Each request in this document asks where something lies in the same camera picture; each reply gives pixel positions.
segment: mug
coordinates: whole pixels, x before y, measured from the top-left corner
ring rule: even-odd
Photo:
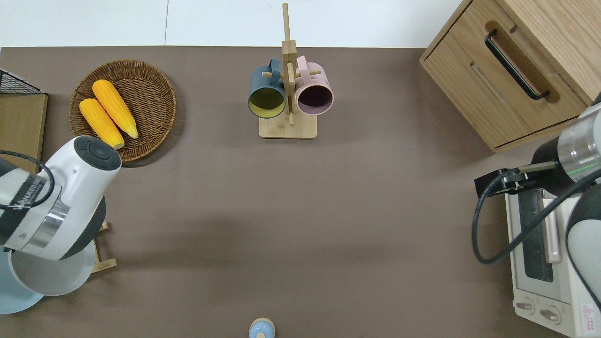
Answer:
[[[334,102],[334,94],[323,67],[315,62],[307,62],[305,56],[296,58],[300,78],[296,79],[296,101],[300,111],[308,115],[320,115],[328,111]],[[310,75],[312,70],[319,74]]]
[[[263,72],[271,73],[270,77]],[[280,78],[279,60],[272,58],[268,66],[261,66],[251,75],[251,90],[248,95],[248,108],[260,118],[280,115],[286,106],[284,81]]]

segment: black drawer handle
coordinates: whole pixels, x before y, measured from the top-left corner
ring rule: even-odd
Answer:
[[[492,55],[494,55],[495,58],[497,60],[499,60],[499,62],[501,63],[503,68],[505,68],[505,70],[509,73],[509,75],[511,75],[511,77],[517,82],[517,84],[520,87],[522,87],[522,90],[528,95],[528,97],[530,97],[532,100],[540,100],[543,97],[549,95],[549,91],[545,91],[542,94],[538,94],[536,91],[534,91],[534,89],[532,87],[530,87],[530,85],[526,82],[526,80],[523,78],[523,76],[517,71],[517,69],[515,67],[513,67],[511,62],[509,62],[509,60],[505,57],[505,55],[503,55],[501,50],[499,50],[499,48],[492,41],[492,37],[495,34],[496,34],[496,29],[493,29],[486,36],[484,44],[486,45],[486,47],[488,47],[488,49],[490,50]]]

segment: oven glass window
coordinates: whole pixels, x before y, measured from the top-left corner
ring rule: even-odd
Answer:
[[[522,230],[543,209],[543,191],[528,191],[518,195]],[[553,281],[553,266],[545,259],[543,226],[534,228],[522,242],[526,276],[541,281]]]

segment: wire basket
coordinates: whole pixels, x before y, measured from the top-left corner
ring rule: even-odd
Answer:
[[[0,69],[0,94],[45,94],[39,88]]]

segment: warning label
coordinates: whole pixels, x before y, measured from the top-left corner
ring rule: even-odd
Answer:
[[[582,329],[584,333],[595,333],[595,314],[594,305],[582,304]]]

